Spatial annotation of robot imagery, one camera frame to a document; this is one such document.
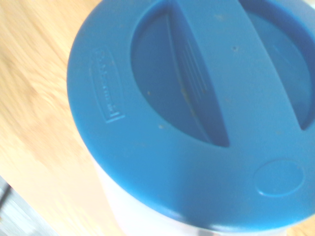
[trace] blue lid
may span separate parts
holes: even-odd
[[[302,1],[102,1],[67,88],[95,160],[152,209],[225,232],[315,213],[315,11]]]

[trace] wooden table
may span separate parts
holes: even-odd
[[[0,175],[61,236],[124,235],[66,94],[72,42],[98,2],[0,1]],[[315,217],[289,230],[314,235]]]

